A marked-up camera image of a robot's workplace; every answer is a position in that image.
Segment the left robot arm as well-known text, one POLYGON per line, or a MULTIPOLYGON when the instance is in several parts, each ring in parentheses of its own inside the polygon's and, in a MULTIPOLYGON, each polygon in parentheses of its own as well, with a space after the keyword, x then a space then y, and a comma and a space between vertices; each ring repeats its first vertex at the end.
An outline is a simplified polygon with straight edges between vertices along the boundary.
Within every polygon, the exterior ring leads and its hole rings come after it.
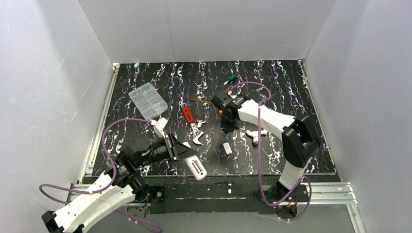
POLYGON ((188 143, 165 134, 155 143, 136 137, 123 147, 109 171, 103 172, 86 190, 57 211, 47 211, 42 220, 50 233, 86 233, 110 213, 131 202, 150 204, 165 201, 165 187, 149 185, 140 169, 156 162, 183 160, 197 180, 207 172, 188 143))

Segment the white remote control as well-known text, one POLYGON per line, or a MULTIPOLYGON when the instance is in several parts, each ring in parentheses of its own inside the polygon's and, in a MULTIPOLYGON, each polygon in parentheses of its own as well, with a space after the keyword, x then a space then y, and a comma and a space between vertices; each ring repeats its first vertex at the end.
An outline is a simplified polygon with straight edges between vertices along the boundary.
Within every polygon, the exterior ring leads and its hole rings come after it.
POLYGON ((185 158, 184 162, 189 167, 196 180, 200 181, 207 176, 207 171, 197 155, 185 158))

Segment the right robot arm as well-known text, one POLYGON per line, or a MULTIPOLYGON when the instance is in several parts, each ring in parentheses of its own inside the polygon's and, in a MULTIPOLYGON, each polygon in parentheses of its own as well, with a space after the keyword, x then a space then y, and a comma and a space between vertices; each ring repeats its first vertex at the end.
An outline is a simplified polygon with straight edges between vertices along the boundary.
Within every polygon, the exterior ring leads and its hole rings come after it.
POLYGON ((222 112, 220 128, 224 133, 239 129, 240 121, 256 125, 277 136, 286 159, 276 186, 264 191, 267 198, 280 199, 299 183, 321 141, 309 117, 295 117, 271 110, 245 95, 231 96, 224 91, 211 99, 222 112))

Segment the white battery cover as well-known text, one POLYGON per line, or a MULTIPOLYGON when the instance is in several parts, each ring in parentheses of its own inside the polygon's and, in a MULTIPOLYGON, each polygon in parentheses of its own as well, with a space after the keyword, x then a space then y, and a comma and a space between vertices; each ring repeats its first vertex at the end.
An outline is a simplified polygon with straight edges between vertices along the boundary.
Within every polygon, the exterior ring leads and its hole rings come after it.
POLYGON ((231 146, 228 142, 223 143, 223 148, 224 148, 224 151, 225 151, 226 155, 231 155, 232 154, 232 149, 231 149, 231 146))

